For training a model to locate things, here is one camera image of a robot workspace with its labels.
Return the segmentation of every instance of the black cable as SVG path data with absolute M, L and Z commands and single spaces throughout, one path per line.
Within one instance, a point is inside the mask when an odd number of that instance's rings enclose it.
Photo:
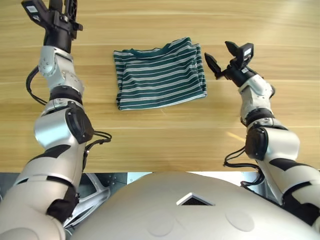
M 30 96 L 36 100 L 38 103 L 42 104 L 42 105 L 46 105 L 46 101 L 41 99 L 40 97 L 37 97 L 36 95 L 34 95 L 32 93 L 32 90 L 31 90 L 31 82 L 33 80 L 33 78 L 35 77 L 35 75 L 39 72 L 39 68 L 38 66 L 36 66 L 30 73 L 29 75 L 26 77 L 26 81 L 25 81 L 25 87 L 26 87 L 26 90 L 28 91 L 28 93 L 30 94 Z
M 243 153 L 245 152 L 245 147 L 242 147 L 241 149 L 232 152 L 230 154 L 228 154 L 225 158 L 224 158 L 224 166 L 230 167 L 230 168 L 245 168 L 245 167 L 250 167 L 250 168 L 254 168 L 257 169 L 257 173 L 258 176 L 257 178 L 253 181 L 253 182 L 249 182 L 249 181 L 241 181 L 240 185 L 241 187 L 250 190 L 250 188 L 248 188 L 248 186 L 256 186 L 261 184 L 264 180 L 265 180 L 265 175 L 263 174 L 261 168 L 256 165 L 256 164 L 252 164 L 252 163 L 229 163 L 228 161 L 230 161 L 231 159 L 235 159 L 238 158 L 239 156 L 241 156 Z
M 112 135 L 109 134 L 109 133 L 106 133 L 104 131 L 94 131 L 93 134 L 95 136 L 99 136 L 99 137 L 102 137 L 102 139 L 98 139 L 98 140 L 95 140 L 91 143 L 89 143 L 87 146 L 85 146 L 84 148 L 84 153 L 83 153 L 83 162 L 82 162 L 82 171 L 85 169 L 86 167 L 86 163 L 87 163 L 87 157 L 88 157 L 88 154 L 90 152 L 90 149 L 96 145 L 96 144 L 104 144 L 104 143 L 109 143 L 111 142 L 111 139 L 112 139 Z

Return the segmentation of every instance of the wooden table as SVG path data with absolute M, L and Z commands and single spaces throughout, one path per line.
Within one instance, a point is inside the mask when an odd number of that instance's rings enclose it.
M 83 32 L 72 44 L 85 83 L 84 106 L 95 129 L 113 135 L 92 149 L 87 172 L 232 171 L 225 155 L 244 145 L 236 86 L 205 66 L 208 97 L 175 106 L 119 111 L 113 50 L 152 49 L 189 36 L 225 67 L 224 41 L 254 43 L 250 67 L 273 84 L 275 116 L 300 138 L 299 161 L 320 169 L 319 0 L 79 0 Z M 19 1 L 0 9 L 0 172 L 19 172 L 42 152 L 33 125 L 43 106 L 25 89 L 44 30 Z M 34 93 L 47 99 L 37 76 Z M 239 161 L 248 161 L 242 156 Z

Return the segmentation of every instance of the striped shirt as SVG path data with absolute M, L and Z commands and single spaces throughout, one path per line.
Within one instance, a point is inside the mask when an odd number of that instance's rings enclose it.
M 161 108 L 207 96 L 199 44 L 189 37 L 152 50 L 113 52 L 120 110 Z

